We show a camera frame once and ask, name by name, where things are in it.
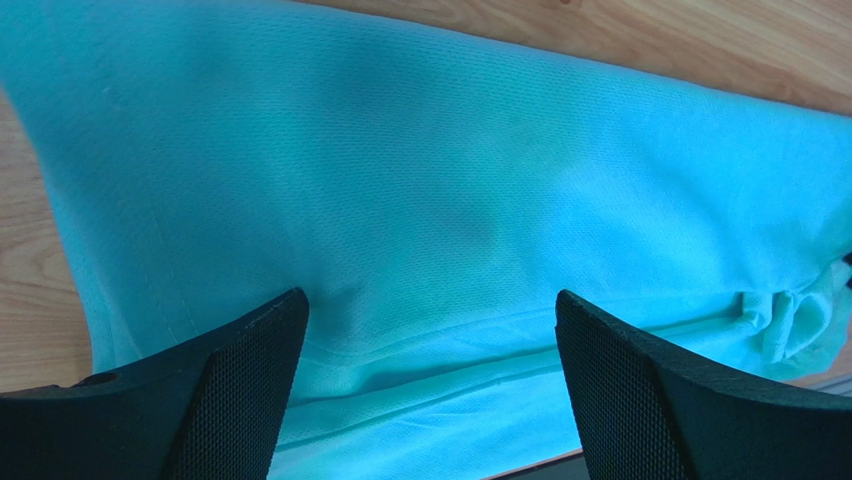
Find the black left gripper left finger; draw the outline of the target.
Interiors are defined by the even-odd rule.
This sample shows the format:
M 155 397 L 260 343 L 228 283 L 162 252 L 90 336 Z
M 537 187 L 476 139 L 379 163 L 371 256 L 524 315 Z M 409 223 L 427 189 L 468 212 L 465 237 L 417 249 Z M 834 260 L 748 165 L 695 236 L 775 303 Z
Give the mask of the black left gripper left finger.
M 290 290 L 217 329 L 85 378 L 1 397 L 5 479 L 263 479 L 309 302 Z

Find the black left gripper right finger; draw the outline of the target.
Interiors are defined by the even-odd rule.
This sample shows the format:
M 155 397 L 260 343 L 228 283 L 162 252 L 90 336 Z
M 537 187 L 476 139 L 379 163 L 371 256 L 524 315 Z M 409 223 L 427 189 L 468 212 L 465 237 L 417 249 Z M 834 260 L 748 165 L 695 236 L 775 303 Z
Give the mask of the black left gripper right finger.
M 748 374 L 562 291 L 555 335 L 593 479 L 847 479 L 851 401 Z

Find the mint green t shirt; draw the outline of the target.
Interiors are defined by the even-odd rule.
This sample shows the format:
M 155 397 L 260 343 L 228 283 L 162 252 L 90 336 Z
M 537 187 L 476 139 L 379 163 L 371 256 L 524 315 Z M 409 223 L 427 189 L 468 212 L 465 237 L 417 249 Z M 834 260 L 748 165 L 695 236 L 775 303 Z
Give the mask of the mint green t shirt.
M 772 380 L 851 316 L 851 122 L 267 1 L 5 1 L 96 370 L 292 288 L 274 479 L 481 479 L 579 447 L 557 294 Z

